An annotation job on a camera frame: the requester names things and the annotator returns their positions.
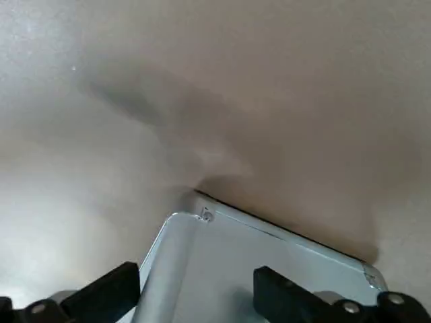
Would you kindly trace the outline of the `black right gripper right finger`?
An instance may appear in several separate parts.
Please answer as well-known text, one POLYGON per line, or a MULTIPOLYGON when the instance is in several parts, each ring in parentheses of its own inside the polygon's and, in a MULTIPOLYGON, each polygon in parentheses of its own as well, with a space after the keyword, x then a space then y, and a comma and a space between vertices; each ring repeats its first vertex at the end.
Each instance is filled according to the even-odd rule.
POLYGON ((268 322, 420 321, 420 303, 407 294, 381 292, 373 306, 351 299, 327 303, 268 266, 253 271, 253 307, 268 322))

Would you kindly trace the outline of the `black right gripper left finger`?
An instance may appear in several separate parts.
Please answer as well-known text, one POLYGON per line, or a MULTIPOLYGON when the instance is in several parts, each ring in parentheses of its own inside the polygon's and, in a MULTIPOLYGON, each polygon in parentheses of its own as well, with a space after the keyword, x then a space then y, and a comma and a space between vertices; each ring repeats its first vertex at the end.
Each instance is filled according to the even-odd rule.
POLYGON ((132 310, 140 297, 139 267, 124 262, 63 301, 41 299, 15 309, 1 297, 2 322, 117 322, 132 310))

